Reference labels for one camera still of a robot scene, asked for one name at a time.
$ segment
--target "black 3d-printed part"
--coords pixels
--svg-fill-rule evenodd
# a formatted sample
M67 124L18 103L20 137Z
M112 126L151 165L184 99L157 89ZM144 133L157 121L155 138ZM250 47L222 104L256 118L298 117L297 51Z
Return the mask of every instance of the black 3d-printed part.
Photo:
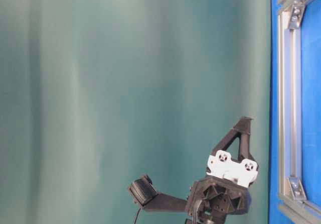
M157 196L157 192L151 185L151 181L148 176L143 176L132 182L128 190L135 200L138 201L141 207Z
M215 176L206 176L194 182L185 207L189 215L193 214L197 200L202 200L198 219L203 222L212 221L214 224L224 223L228 214L247 213L251 203L247 188Z
M144 210L184 212L186 203L186 200L158 192L158 195L144 206Z
M226 151L236 138L239 138L238 162L244 159L254 160L250 153L251 118L242 117L237 124L224 136L223 139L214 147L211 155L215 156L219 150Z

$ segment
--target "blue panel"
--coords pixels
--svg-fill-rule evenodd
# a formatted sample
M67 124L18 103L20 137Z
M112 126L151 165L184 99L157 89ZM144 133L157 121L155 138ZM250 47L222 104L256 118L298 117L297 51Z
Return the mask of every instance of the blue panel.
M278 150L277 150L277 0L271 0L272 10L272 71L271 71L271 150L270 150L270 224L292 223L277 208L281 201L278 193Z
M302 22L302 171L308 199L321 205L321 0Z

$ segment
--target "teal backdrop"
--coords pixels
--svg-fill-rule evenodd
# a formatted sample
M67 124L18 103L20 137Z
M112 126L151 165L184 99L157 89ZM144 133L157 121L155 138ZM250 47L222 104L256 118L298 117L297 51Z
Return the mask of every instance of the teal backdrop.
M268 222L270 0L0 0L0 16L0 223L131 223L131 181L185 198L241 116L260 172L226 223Z

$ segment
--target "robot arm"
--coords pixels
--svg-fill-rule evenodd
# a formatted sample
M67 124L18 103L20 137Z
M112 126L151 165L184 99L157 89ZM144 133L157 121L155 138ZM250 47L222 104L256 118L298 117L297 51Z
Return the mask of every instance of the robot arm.
M193 217L185 224L224 224L228 214L247 213L251 203L248 187L258 174L258 165L249 152L250 124L251 118L242 117L215 146L208 159L207 175L194 182L187 201L158 192L147 175L132 182L128 191L139 210L185 211ZM227 149L237 138L239 153L235 160Z

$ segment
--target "black cable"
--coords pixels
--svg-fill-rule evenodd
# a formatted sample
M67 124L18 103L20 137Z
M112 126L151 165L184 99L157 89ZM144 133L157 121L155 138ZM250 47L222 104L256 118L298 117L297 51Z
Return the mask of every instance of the black cable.
M138 214L140 212L141 208L138 209L137 213L136 213L136 216L134 218L134 224L136 224L136 221L137 221L137 217L138 217Z

